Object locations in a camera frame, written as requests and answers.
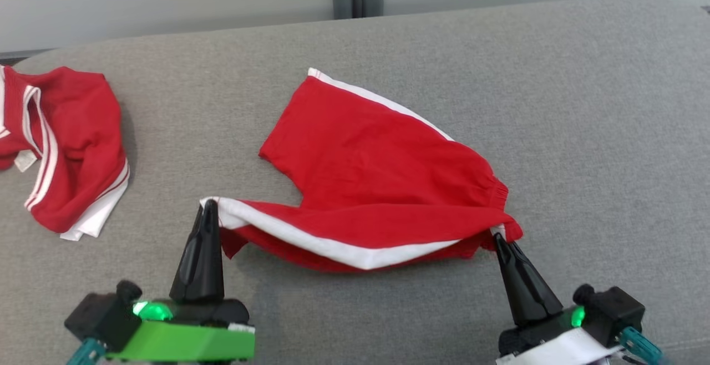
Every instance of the black mount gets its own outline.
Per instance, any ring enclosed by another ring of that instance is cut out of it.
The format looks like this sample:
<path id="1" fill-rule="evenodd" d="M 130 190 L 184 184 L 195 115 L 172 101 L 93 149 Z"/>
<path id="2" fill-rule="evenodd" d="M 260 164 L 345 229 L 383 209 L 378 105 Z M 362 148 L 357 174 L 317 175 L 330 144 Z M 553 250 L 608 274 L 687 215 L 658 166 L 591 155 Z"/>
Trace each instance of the black mount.
<path id="1" fill-rule="evenodd" d="M 572 329 L 575 307 L 563 309 L 560 300 L 517 243 L 506 242 L 500 234 L 495 234 L 494 240 L 500 274 L 516 326 L 500 334 L 500 355 L 520 354 Z M 574 301 L 584 306 L 586 312 L 581 327 L 604 347 L 616 345 L 616 337 L 626 327 L 641 332 L 644 306 L 619 287 L 594 292 L 591 286 L 582 285 L 576 290 Z"/>
<path id="2" fill-rule="evenodd" d="M 224 299 L 220 217 L 215 200 L 206 201 L 197 211 L 170 298 L 178 304 L 170 322 L 214 327 L 249 322 L 249 312 L 241 301 Z"/>
<path id="3" fill-rule="evenodd" d="M 129 281 L 120 281 L 115 293 L 88 294 L 64 320 L 64 327 L 82 342 L 92 338 L 109 351 L 121 351 L 140 327 L 132 306 L 142 294 Z"/>
<path id="4" fill-rule="evenodd" d="M 220 218 L 217 212 L 214 200 L 208 200 L 197 211 L 195 225 L 187 237 L 170 289 L 170 298 L 177 304 L 215 303 L 224 299 Z"/>

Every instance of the green led light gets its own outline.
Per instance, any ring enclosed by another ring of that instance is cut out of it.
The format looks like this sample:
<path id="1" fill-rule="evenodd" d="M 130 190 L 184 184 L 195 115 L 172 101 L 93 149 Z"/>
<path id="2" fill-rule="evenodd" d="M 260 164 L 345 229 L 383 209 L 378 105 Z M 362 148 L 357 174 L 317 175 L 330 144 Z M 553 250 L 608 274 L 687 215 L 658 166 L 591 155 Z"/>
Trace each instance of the green led light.
<path id="1" fill-rule="evenodd" d="M 134 304 L 134 314 L 142 320 L 164 321 L 173 318 L 173 313 L 162 302 L 141 301 Z"/>
<path id="2" fill-rule="evenodd" d="M 572 312 L 571 321 L 570 321 L 572 327 L 580 327 L 581 323 L 584 321 L 585 316 L 586 316 L 586 312 L 584 312 L 584 307 L 577 307 Z"/>

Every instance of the red fabric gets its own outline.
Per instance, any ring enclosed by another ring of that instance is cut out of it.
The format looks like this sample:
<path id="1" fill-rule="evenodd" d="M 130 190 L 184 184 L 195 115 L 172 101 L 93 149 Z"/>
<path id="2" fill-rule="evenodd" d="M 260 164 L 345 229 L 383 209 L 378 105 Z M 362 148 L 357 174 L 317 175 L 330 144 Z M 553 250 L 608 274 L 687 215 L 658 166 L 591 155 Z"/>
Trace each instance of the red fabric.
<path id="1" fill-rule="evenodd" d="M 10 67 L 0 73 L 3 123 L 10 132 L 0 138 L 0 168 L 11 167 L 20 150 L 33 150 L 43 158 L 46 166 L 38 183 L 47 191 L 43 196 L 35 191 L 26 206 L 47 229 L 66 232 L 126 167 L 119 104 L 102 74 L 66 67 L 41 75 L 18 74 Z M 29 138 L 23 117 L 29 120 Z"/>
<path id="2" fill-rule="evenodd" d="M 299 208 L 242 201 L 312 236 L 366 249 L 461 240 L 416 261 L 470 258 L 489 228 L 505 224 L 508 190 L 484 158 L 410 115 L 308 77 L 259 153 L 303 193 Z M 255 226 L 223 229 L 231 258 L 251 241 L 319 271 L 362 271 L 278 239 Z"/>

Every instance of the white trim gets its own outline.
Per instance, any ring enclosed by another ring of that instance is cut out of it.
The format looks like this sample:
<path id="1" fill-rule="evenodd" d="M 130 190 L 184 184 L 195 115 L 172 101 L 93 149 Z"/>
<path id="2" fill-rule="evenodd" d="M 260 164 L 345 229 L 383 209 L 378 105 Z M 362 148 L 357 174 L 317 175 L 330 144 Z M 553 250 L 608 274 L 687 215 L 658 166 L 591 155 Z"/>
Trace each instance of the white trim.
<path id="1" fill-rule="evenodd" d="M 436 132 L 438 132 L 441 136 L 443 136 L 444 139 L 451 140 L 451 141 L 454 140 L 451 138 L 451 136 L 446 135 L 446 133 L 444 133 L 443 130 L 440 130 L 439 128 L 434 126 L 433 123 L 428 122 L 423 117 L 421 117 L 421 115 L 419 115 L 418 113 L 415 113 L 412 110 L 407 109 L 403 105 L 395 103 L 390 99 L 386 99 L 386 98 L 382 97 L 381 95 L 370 92 L 370 90 L 362 89 L 361 87 L 355 87 L 353 85 L 346 84 L 345 82 L 337 81 L 335 79 L 332 79 L 331 77 L 328 77 L 326 74 L 323 74 L 322 72 L 318 71 L 315 68 L 308 69 L 308 76 L 315 77 L 320 82 L 325 82 L 326 84 L 332 85 L 333 87 L 347 90 L 348 92 L 353 93 L 353 94 L 357 94 L 360 97 L 362 97 L 363 99 L 368 99 L 368 100 L 371 100 L 372 102 L 376 102 L 376 103 L 380 103 L 382 105 L 385 105 L 385 107 L 387 107 L 390 110 L 395 110 L 398 113 L 408 115 L 412 118 L 416 118 L 416 119 L 420 120 L 421 122 L 425 123 L 426 125 L 428 125 L 429 127 L 431 127 L 433 130 L 436 130 Z"/>
<path id="2" fill-rule="evenodd" d="M 5 129 L 5 67 L 0 66 L 0 139 L 9 134 Z"/>
<path id="3" fill-rule="evenodd" d="M 113 183 L 109 187 L 106 188 L 106 190 L 101 192 L 101 195 L 98 196 L 98 198 L 101 198 L 103 195 L 106 195 L 109 191 L 112 191 L 116 188 L 116 186 L 121 185 L 123 183 L 124 179 L 130 175 L 131 169 L 129 167 L 129 160 L 126 158 L 124 161 L 124 168 L 122 168 L 121 173 L 119 173 L 119 176 L 116 177 L 116 180 L 114 180 Z"/>
<path id="4" fill-rule="evenodd" d="M 30 110 L 28 108 L 28 105 L 30 104 L 30 100 L 33 99 L 35 95 L 41 94 L 42 92 L 39 88 L 31 87 L 28 85 L 27 87 L 25 87 L 25 93 L 22 97 L 22 133 L 25 136 L 25 140 L 27 141 L 27 143 L 31 144 L 35 151 L 38 153 L 42 152 L 35 143 L 35 138 L 32 136 L 32 129 L 30 126 Z M 41 112 L 39 104 L 37 104 L 37 112 Z"/>
<path id="5" fill-rule="evenodd" d="M 25 201 L 25 207 L 28 211 L 32 211 L 32 208 L 40 203 L 47 195 L 47 191 L 49 191 L 49 187 L 51 186 L 54 178 L 54 172 L 56 171 L 58 161 L 57 138 L 55 137 L 54 132 L 52 132 L 52 128 L 49 127 L 40 106 L 42 92 L 39 89 L 34 87 L 32 88 L 32 96 L 35 100 L 35 104 L 37 105 L 37 113 L 42 127 L 42 148 L 44 149 L 44 152 L 42 153 L 40 172 L 37 175 L 35 187 L 32 190 L 30 197 L 27 201 Z"/>
<path id="6" fill-rule="evenodd" d="M 126 161 L 123 170 L 119 176 L 111 183 L 111 186 L 106 189 L 96 201 L 84 211 L 78 221 L 69 228 L 68 231 L 60 234 L 59 237 L 64 240 L 78 241 L 83 235 L 99 237 L 99 233 L 104 228 L 104 223 L 111 215 L 114 207 L 124 195 L 126 188 L 129 186 L 129 177 L 131 170 L 129 163 Z"/>
<path id="7" fill-rule="evenodd" d="M 459 242 L 459 240 L 449 240 L 426 244 L 406 244 L 384 249 L 366 249 L 332 239 L 313 236 L 307 231 L 303 231 L 274 216 L 264 214 L 258 209 L 235 199 L 206 197 L 200 200 L 200 203 L 204 206 L 209 199 L 217 202 L 220 211 L 220 225 L 224 228 L 237 229 L 251 224 L 286 243 L 363 270 L 410 261 Z"/>

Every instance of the gray fabric surface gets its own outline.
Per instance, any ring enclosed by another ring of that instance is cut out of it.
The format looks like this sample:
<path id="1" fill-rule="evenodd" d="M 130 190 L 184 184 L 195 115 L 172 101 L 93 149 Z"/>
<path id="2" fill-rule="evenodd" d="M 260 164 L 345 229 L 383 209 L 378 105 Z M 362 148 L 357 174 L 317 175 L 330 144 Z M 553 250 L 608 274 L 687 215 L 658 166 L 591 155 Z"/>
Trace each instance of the gray fabric surface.
<path id="1" fill-rule="evenodd" d="M 257 156 L 316 67 L 415 110 L 489 160 L 520 242 L 564 304 L 583 282 L 647 307 L 676 363 L 710 357 L 710 18 L 655 0 L 526 4 L 121 39 L 18 65 L 102 72 L 121 102 L 131 185 L 98 239 L 23 209 L 37 165 L 0 175 L 0 363 L 64 363 L 63 320 L 122 277 L 165 297 L 199 198 L 297 204 Z M 498 264 L 308 271 L 247 246 L 226 291 L 254 363 L 492 363 L 511 326 Z"/>

